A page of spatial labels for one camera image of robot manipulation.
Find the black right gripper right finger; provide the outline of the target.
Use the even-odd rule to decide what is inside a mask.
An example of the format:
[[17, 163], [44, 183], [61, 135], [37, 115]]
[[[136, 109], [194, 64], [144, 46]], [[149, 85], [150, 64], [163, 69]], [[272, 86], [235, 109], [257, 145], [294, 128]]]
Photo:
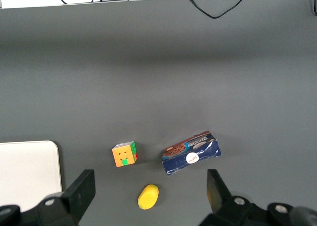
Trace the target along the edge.
[[201, 226], [315, 226], [317, 212], [307, 207], [271, 203], [262, 209], [230, 193], [215, 169], [207, 170], [207, 197], [212, 209]]

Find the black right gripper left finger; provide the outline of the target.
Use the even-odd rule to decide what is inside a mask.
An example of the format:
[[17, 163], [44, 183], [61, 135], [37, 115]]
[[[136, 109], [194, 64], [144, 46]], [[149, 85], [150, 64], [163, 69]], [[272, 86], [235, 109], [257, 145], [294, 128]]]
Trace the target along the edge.
[[2, 226], [77, 226], [96, 194], [95, 174], [84, 170], [59, 196], [47, 196], [32, 209], [18, 205], [0, 207]]

